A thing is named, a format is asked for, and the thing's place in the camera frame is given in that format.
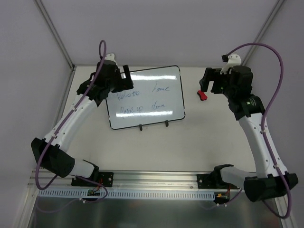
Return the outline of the red whiteboard eraser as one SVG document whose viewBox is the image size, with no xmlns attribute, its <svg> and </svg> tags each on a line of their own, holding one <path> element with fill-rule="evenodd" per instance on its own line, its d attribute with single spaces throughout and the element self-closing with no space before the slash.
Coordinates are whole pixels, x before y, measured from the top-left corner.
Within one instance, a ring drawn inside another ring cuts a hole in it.
<svg viewBox="0 0 304 228">
<path fill-rule="evenodd" d="M 208 98 L 206 96 L 206 94 L 204 92 L 200 91 L 200 90 L 197 92 L 197 95 L 199 96 L 199 98 L 200 98 L 201 101 L 206 101 L 207 98 Z"/>
</svg>

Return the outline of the white whiteboard black frame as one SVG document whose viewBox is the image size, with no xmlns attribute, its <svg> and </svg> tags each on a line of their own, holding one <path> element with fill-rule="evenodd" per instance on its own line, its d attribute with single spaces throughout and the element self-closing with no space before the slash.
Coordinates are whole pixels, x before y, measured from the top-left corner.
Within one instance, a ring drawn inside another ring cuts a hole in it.
<svg viewBox="0 0 304 228">
<path fill-rule="evenodd" d="M 106 100 L 113 130 L 185 118 L 181 71 L 177 65 L 132 71 L 133 88 Z"/>
</svg>

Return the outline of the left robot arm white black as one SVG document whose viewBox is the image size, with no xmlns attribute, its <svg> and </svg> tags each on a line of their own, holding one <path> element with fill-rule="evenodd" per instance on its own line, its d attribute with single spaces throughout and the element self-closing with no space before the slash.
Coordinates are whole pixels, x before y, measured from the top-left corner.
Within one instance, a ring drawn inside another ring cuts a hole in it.
<svg viewBox="0 0 304 228">
<path fill-rule="evenodd" d="M 37 163 L 35 183 L 39 190 L 46 189 L 39 183 L 40 168 L 52 172 L 56 177 L 74 176 L 89 186 L 100 184 L 98 166 L 75 159 L 67 151 L 80 126 L 109 93 L 133 89 L 128 65 L 123 66 L 123 71 L 125 77 L 122 77 L 115 61 L 100 60 L 96 71 L 79 86 L 68 112 L 42 139 L 33 139 L 31 148 Z"/>
</svg>

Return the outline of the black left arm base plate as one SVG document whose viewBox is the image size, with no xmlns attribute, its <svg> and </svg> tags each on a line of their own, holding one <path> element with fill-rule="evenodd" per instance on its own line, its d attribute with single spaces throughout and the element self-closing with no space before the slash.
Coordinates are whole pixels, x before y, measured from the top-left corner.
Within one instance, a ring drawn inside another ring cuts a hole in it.
<svg viewBox="0 0 304 228">
<path fill-rule="evenodd" d="M 86 181 L 82 178 L 76 177 L 72 179 L 71 186 L 74 187 L 96 187 L 97 185 L 92 183 L 100 183 L 105 187 L 112 187 L 114 173 L 113 172 L 103 172 L 103 171 L 95 171 L 89 178 L 89 181 Z"/>
</svg>

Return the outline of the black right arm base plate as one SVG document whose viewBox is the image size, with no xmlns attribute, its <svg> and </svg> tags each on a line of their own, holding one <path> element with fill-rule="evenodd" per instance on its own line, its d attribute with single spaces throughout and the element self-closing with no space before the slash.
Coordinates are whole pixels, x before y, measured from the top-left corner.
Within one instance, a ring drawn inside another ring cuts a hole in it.
<svg viewBox="0 0 304 228">
<path fill-rule="evenodd" d="M 212 173 L 197 174 L 197 184 L 199 189 L 227 189 L 228 184 L 221 177 Z"/>
</svg>

